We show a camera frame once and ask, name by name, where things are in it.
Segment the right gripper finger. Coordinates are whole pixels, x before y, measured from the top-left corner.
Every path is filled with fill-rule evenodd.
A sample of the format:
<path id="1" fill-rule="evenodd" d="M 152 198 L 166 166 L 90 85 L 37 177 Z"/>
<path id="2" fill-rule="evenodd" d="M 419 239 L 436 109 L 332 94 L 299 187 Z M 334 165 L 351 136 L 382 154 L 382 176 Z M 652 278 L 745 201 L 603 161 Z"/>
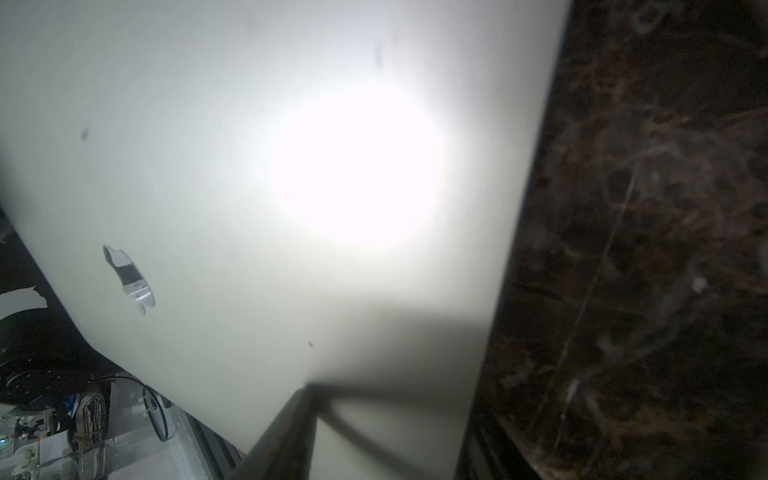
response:
<path id="1" fill-rule="evenodd" d="M 232 480 L 307 480 L 315 445 L 315 388 L 297 390 L 234 470 Z"/>

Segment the silver laptop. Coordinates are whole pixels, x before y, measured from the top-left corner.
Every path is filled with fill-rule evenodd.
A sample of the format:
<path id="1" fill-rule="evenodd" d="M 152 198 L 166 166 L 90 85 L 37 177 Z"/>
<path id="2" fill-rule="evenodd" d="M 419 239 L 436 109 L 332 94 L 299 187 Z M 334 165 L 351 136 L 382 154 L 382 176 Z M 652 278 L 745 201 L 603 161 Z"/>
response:
<path id="1" fill-rule="evenodd" d="M 567 1 L 5 1 L 1 207 L 102 355 L 315 479 L 450 479 Z"/>

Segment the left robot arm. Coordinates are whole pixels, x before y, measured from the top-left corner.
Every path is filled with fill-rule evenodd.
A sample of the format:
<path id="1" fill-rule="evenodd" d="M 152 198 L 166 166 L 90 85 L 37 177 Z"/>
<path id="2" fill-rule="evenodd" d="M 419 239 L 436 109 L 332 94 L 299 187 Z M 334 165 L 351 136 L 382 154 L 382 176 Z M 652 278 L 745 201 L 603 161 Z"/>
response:
<path id="1" fill-rule="evenodd" d="M 6 218 L 1 219 L 1 402 L 63 402 L 119 367 L 83 337 Z"/>

